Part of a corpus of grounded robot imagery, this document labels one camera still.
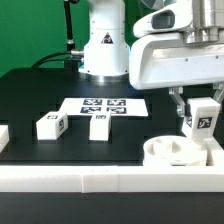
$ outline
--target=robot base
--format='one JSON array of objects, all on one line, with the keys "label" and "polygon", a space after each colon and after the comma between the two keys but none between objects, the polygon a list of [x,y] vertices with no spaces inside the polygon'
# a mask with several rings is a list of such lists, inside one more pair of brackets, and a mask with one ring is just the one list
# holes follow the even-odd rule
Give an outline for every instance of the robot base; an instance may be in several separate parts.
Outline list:
[{"label": "robot base", "polygon": [[91,75],[88,73],[79,73],[81,79],[86,79],[89,81],[97,83],[110,83],[110,82],[121,82],[129,79],[129,74],[123,74],[118,76],[104,76],[104,75]]}]

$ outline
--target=white block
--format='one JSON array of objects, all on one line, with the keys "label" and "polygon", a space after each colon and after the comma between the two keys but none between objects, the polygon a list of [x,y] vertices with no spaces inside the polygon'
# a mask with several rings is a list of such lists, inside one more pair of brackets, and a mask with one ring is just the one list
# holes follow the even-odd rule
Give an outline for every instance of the white block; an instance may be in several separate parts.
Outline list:
[{"label": "white block", "polygon": [[182,132],[196,144],[202,145],[204,139],[213,136],[220,104],[210,97],[189,99],[188,104],[192,117],[184,118]]},{"label": "white block", "polygon": [[110,112],[94,112],[90,120],[89,140],[108,141],[110,128]]},{"label": "white block", "polygon": [[5,148],[9,142],[8,125],[0,125],[0,152]]},{"label": "white block", "polygon": [[56,140],[67,128],[65,113],[49,112],[36,123],[38,140]]}]

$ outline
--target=black cable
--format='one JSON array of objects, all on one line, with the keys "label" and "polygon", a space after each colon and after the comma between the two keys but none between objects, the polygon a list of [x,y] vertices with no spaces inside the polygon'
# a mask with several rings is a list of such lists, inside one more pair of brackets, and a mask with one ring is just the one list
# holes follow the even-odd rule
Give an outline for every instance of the black cable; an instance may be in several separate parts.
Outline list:
[{"label": "black cable", "polygon": [[73,40],[70,2],[67,0],[64,0],[64,9],[65,9],[65,20],[66,20],[66,31],[67,31],[67,50],[70,51],[72,49],[75,49],[75,43]]},{"label": "black cable", "polygon": [[48,60],[50,58],[53,58],[53,57],[57,57],[57,56],[61,56],[61,55],[66,55],[66,54],[71,55],[71,52],[70,51],[63,51],[63,52],[58,52],[58,53],[50,54],[50,55],[48,55],[46,57],[41,58],[34,65],[32,65],[31,68],[38,68],[39,65],[41,65],[44,61],[46,61],[46,60]]},{"label": "black cable", "polygon": [[49,60],[45,60],[42,61],[41,63],[37,64],[35,67],[32,68],[39,68],[41,65],[48,63],[48,62],[57,62],[57,61],[76,61],[76,62],[81,62],[81,59],[49,59]]}]

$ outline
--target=black table surface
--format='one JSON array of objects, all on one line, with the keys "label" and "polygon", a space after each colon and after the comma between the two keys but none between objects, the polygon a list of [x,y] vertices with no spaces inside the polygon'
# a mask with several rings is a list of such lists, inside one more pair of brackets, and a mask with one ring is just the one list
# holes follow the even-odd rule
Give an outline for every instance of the black table surface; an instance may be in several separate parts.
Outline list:
[{"label": "black table surface", "polygon": [[[168,89],[137,91],[128,82],[97,85],[63,69],[15,69],[0,78],[0,124],[10,142],[1,165],[141,165],[144,142],[182,135]],[[184,100],[213,96],[211,86],[184,88]],[[148,117],[112,117],[108,142],[90,142],[90,117],[69,116],[56,141],[38,141],[36,121],[65,97],[145,99]],[[215,137],[224,144],[220,114]],[[1,223],[224,223],[222,193],[0,193]]]}]

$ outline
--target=black logo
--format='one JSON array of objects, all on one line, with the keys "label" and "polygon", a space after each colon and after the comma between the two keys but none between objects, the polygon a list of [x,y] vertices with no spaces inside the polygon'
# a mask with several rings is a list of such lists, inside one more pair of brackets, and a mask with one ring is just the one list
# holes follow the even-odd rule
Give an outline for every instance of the black logo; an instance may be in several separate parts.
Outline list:
[{"label": "black logo", "polygon": [[110,36],[110,34],[107,32],[107,34],[105,35],[105,37],[103,38],[102,44],[113,44],[112,38]]},{"label": "black logo", "polygon": [[107,111],[111,112],[111,114],[127,114],[125,107],[107,107]]},{"label": "black logo", "polygon": [[199,118],[198,129],[210,128],[212,124],[212,117]]},{"label": "black logo", "polygon": [[126,100],[107,100],[108,106],[126,106]]},{"label": "black logo", "polygon": [[106,115],[96,115],[96,119],[104,120],[104,119],[106,119],[106,118],[107,118]]},{"label": "black logo", "polygon": [[103,100],[98,100],[98,99],[85,99],[83,102],[83,105],[88,105],[88,106],[98,106],[98,105],[102,105]]},{"label": "black logo", "polygon": [[82,107],[81,114],[92,114],[95,111],[101,111],[101,107]]},{"label": "black logo", "polygon": [[49,119],[49,120],[56,120],[57,118],[58,118],[57,115],[49,115],[49,116],[47,117],[47,119]]},{"label": "black logo", "polygon": [[59,121],[59,130],[63,130],[64,129],[64,120],[62,119],[61,121]]}]

